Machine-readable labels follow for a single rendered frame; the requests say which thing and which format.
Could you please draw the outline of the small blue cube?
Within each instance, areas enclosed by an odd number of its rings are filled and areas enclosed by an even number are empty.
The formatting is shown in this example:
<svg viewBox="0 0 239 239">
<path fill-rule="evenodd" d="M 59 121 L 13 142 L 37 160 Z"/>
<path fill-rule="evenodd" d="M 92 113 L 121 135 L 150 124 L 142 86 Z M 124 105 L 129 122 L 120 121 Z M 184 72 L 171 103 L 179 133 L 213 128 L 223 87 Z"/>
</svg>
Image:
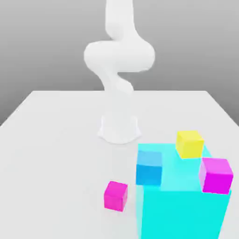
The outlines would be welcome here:
<svg viewBox="0 0 239 239">
<path fill-rule="evenodd" d="M 160 186 L 161 181 L 161 152 L 139 150 L 136 164 L 136 185 Z"/>
</svg>

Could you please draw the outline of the small yellow cube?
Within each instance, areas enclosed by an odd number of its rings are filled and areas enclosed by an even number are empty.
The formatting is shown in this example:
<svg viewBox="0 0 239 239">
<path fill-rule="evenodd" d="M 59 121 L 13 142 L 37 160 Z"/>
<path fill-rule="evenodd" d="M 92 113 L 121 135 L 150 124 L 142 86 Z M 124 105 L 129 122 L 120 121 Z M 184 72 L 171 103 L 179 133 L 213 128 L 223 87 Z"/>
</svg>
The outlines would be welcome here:
<svg viewBox="0 0 239 239">
<path fill-rule="evenodd" d="M 197 130 L 178 131 L 176 150 L 181 159 L 200 158 L 204 148 L 204 139 Z"/>
</svg>

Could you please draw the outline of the small pink cube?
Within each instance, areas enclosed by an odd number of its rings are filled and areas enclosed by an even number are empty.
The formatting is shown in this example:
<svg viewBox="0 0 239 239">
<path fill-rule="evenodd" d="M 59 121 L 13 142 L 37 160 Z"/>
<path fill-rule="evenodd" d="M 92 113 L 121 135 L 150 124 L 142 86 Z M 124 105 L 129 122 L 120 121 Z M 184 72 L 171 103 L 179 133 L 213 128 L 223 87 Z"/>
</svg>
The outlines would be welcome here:
<svg viewBox="0 0 239 239">
<path fill-rule="evenodd" d="M 110 181 L 104 192 L 104 207 L 122 212 L 127 202 L 127 195 L 127 184 Z"/>
</svg>

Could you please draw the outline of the small magenta cube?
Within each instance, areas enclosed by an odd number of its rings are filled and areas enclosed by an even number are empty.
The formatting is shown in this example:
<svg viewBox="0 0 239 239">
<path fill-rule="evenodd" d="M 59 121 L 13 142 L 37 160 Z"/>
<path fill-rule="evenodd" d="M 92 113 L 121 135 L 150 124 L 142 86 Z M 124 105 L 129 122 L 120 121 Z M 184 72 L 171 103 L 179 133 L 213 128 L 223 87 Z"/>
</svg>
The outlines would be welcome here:
<svg viewBox="0 0 239 239">
<path fill-rule="evenodd" d="M 202 157 L 198 177 L 203 193 L 228 195 L 233 171 L 227 159 Z"/>
</svg>

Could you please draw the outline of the large cyan box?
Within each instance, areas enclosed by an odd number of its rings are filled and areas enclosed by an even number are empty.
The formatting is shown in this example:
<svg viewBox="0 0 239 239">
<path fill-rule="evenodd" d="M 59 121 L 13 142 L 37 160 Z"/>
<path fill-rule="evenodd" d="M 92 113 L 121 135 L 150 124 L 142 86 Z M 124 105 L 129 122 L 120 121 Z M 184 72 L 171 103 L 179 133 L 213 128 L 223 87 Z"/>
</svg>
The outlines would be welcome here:
<svg viewBox="0 0 239 239">
<path fill-rule="evenodd" d="M 160 186 L 136 186 L 139 239 L 218 239 L 230 194 L 204 193 L 201 158 L 181 159 L 174 143 L 141 143 L 162 155 Z"/>
</svg>

